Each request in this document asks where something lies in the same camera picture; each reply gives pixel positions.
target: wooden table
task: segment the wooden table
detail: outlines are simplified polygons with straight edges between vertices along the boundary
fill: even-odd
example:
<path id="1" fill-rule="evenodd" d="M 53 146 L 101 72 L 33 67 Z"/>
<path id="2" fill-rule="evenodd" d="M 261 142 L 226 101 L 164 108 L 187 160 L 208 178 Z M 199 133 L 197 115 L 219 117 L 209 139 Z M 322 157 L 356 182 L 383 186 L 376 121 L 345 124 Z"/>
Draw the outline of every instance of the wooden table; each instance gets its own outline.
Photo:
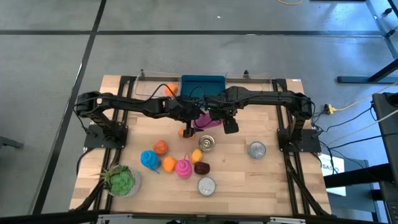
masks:
<path id="1" fill-rule="evenodd" d="M 120 76 L 105 75 L 100 92 L 116 95 Z M 136 93 L 152 93 L 161 82 L 141 83 Z M 234 83 L 249 90 L 272 91 L 268 83 Z M 287 87 L 303 92 L 300 80 L 287 80 Z M 106 111 L 111 117 L 113 111 Z M 278 127 L 275 106 L 249 105 L 238 110 L 236 121 L 239 132 L 225 134 L 219 126 L 197 133 L 195 139 L 182 139 L 177 131 L 185 125 L 169 118 L 153 119 L 143 114 L 129 112 L 129 132 L 126 147 L 122 150 L 120 164 L 129 165 L 141 174 L 142 184 L 138 193 L 128 198 L 113 198 L 113 212 L 212 214 L 212 215 L 291 215 L 289 190 L 283 155 L 279 151 L 276 129 Z M 140 162 L 142 151 L 152 149 L 158 140 L 169 145 L 169 156 L 182 159 L 198 147 L 200 136 L 208 134 L 216 142 L 211 152 L 205 152 L 203 162 L 210 164 L 207 174 L 216 182 L 216 192 L 211 197 L 202 196 L 197 183 L 202 176 L 193 174 L 182 180 L 177 174 L 159 169 L 160 175 L 145 168 Z M 253 141 L 266 145 L 262 159 L 251 159 L 247 148 Z M 79 206 L 98 182 L 104 149 L 94 149 L 81 161 L 70 208 Z M 322 208 L 331 212 L 319 161 L 309 153 L 300 154 L 305 184 Z M 303 212 L 300 191 L 295 186 L 299 212 Z M 104 208 L 103 194 L 100 208 Z"/>

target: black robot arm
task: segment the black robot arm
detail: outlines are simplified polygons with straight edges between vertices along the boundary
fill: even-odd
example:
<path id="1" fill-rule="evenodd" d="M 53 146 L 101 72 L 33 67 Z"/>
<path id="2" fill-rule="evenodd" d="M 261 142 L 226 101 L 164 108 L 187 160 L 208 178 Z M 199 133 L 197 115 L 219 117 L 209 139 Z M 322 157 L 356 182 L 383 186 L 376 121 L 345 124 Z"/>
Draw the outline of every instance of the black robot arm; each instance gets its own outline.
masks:
<path id="1" fill-rule="evenodd" d="M 227 88 L 220 96 L 206 97 L 206 108 L 214 120 L 222 119 L 226 134 L 239 131 L 234 119 L 237 109 L 247 105 L 279 105 L 286 107 L 295 117 L 289 129 L 289 139 L 299 144 L 302 140 L 301 131 L 305 120 L 312 117 L 311 99 L 302 93 L 251 91 L 244 87 L 232 86 Z"/>
<path id="2" fill-rule="evenodd" d="M 181 121 L 187 124 L 183 136 L 189 138 L 196 131 L 201 131 L 191 128 L 191 121 L 204 114 L 199 106 L 200 101 L 204 101 L 205 109 L 209 111 L 211 119 L 223 120 L 226 134 L 239 131 L 234 116 L 238 109 L 243 109 L 247 105 L 285 106 L 295 117 L 289 138 L 298 141 L 301 140 L 304 121 L 312 117 L 311 100 L 301 93 L 251 91 L 239 86 L 229 87 L 219 96 L 205 96 L 202 99 L 178 96 L 138 100 L 92 91 L 78 97 L 76 112 L 82 118 L 93 120 L 103 130 L 106 138 L 117 138 L 119 128 L 118 123 L 110 121 L 103 114 L 103 111 L 108 109 L 136 111 L 155 119 L 167 117 Z"/>

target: orange toy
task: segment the orange toy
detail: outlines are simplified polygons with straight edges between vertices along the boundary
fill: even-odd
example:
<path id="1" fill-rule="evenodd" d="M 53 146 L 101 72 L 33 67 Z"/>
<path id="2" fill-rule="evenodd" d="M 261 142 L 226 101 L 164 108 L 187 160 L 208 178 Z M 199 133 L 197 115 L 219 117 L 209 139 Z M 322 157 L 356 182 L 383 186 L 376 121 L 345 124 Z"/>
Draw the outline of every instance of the orange toy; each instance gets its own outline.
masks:
<path id="1" fill-rule="evenodd" d="M 200 149 L 195 149 L 193 151 L 193 153 L 192 153 L 192 156 L 191 156 L 191 162 L 193 164 L 195 164 L 197 162 L 200 162 L 202 157 L 203 157 L 203 153 L 201 152 L 201 150 Z"/>
<path id="2" fill-rule="evenodd" d="M 177 160 L 174 159 L 174 157 L 166 156 L 163 159 L 162 167 L 163 167 L 163 170 L 166 172 L 173 172 L 176 164 L 177 164 Z"/>
<path id="3" fill-rule="evenodd" d="M 178 87 L 174 83 L 168 83 L 167 86 L 173 91 L 174 95 L 177 94 Z M 173 93 L 169 90 L 169 88 L 165 87 L 164 93 L 169 97 L 173 97 Z"/>
<path id="4" fill-rule="evenodd" d="M 158 141 L 154 144 L 154 151 L 158 156 L 165 154 L 169 150 L 169 146 L 163 140 Z"/>
<path id="5" fill-rule="evenodd" d="M 181 138 L 183 138 L 183 134 L 184 134 L 184 129 L 183 129 L 183 128 L 179 129 L 178 135 L 179 135 Z M 193 134 L 193 136 L 190 137 L 189 139 L 193 139 L 193 138 L 195 138 L 195 136 L 196 136 L 196 135 Z"/>

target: metal can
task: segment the metal can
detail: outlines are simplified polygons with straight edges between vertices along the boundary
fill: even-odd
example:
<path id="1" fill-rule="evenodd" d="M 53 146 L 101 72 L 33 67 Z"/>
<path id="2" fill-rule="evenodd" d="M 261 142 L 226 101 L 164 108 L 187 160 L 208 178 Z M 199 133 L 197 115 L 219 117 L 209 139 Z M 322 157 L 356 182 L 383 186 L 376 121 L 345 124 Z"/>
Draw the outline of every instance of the metal can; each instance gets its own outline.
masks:
<path id="1" fill-rule="evenodd" d="M 216 190 L 216 182 L 210 177 L 204 177 L 198 182 L 198 190 L 204 196 L 210 196 Z"/>
<path id="2" fill-rule="evenodd" d="M 211 136 L 202 136 L 199 139 L 199 148 L 203 152 L 211 151 L 216 143 L 214 142 L 213 137 Z"/>
<path id="3" fill-rule="evenodd" d="M 248 153 L 253 159 L 260 159 L 266 154 L 266 146 L 259 141 L 254 141 L 250 144 Z"/>

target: green plant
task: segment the green plant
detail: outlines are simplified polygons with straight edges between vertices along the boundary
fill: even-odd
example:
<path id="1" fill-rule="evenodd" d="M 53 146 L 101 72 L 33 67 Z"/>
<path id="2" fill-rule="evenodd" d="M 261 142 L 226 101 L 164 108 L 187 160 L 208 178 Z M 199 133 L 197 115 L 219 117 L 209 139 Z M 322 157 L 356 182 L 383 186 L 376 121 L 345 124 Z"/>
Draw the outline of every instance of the green plant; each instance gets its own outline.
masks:
<path id="1" fill-rule="evenodd" d="M 117 196 L 126 196 L 136 184 L 128 166 L 112 166 L 99 175 L 104 180 L 104 189 Z"/>

